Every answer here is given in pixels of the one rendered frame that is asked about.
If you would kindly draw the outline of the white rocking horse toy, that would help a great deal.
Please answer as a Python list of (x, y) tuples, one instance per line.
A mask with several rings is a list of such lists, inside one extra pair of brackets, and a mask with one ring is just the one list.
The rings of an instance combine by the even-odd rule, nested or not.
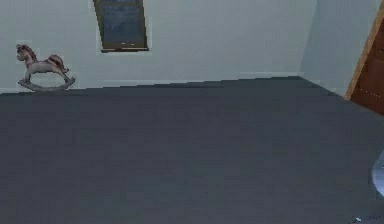
[[(69, 78), (67, 73), (69, 69), (65, 67), (62, 58), (58, 55), (50, 55), (45, 60), (39, 60), (34, 51), (25, 44), (16, 45), (16, 58), (23, 61), (26, 67), (25, 76), (18, 81), (18, 84), (35, 92), (57, 92), (66, 90), (76, 81), (74, 77)], [(61, 76), (64, 84), (53, 87), (43, 87), (31, 82), (31, 76), (37, 73), (55, 73)]]

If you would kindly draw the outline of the brown wooden room door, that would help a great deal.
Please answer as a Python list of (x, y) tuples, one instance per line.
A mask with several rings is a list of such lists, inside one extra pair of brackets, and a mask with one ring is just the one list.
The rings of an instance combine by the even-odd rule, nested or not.
[(344, 98), (384, 116), (384, 0), (380, 0)]

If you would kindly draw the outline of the pale blue round object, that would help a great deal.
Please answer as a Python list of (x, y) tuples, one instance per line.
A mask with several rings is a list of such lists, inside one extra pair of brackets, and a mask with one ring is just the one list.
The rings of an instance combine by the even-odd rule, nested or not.
[(378, 196), (384, 199), (384, 150), (378, 156), (372, 167), (371, 177)]

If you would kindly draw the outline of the dark framed wall picture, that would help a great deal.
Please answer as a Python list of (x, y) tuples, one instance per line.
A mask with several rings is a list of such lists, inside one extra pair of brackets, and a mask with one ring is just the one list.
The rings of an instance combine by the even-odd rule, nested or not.
[(143, 0), (93, 0), (101, 52), (148, 51)]

